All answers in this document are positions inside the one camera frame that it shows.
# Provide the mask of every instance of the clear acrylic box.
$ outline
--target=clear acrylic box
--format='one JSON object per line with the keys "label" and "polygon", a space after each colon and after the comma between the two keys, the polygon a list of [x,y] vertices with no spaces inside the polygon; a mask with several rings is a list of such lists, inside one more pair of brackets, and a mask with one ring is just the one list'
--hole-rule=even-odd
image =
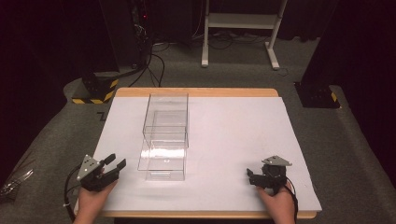
{"label": "clear acrylic box", "polygon": [[139,170],[147,180],[184,180],[189,147],[189,95],[152,93],[143,127]]}

